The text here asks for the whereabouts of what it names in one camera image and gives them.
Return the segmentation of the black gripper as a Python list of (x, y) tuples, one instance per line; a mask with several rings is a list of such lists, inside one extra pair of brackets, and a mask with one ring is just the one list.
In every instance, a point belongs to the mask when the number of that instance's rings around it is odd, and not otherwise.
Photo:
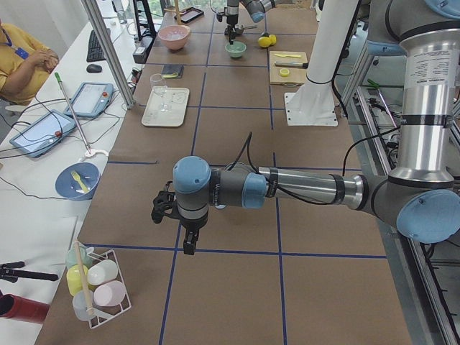
[(183, 252), (187, 255), (194, 255), (196, 244), (199, 239), (199, 231), (208, 222), (208, 212), (197, 219), (191, 219), (180, 216), (180, 223), (185, 228), (185, 237), (183, 240)]
[(234, 40), (236, 37), (236, 25), (235, 24), (227, 24), (227, 32), (228, 32), (228, 39), (229, 39), (229, 44), (232, 45), (234, 44)]

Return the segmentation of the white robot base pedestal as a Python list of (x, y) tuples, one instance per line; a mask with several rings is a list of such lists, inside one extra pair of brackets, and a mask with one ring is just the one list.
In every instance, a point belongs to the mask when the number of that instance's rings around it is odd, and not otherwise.
[(358, 0), (324, 2), (305, 83), (297, 92), (285, 94), (289, 126), (338, 125), (332, 91), (334, 73), (358, 9)]

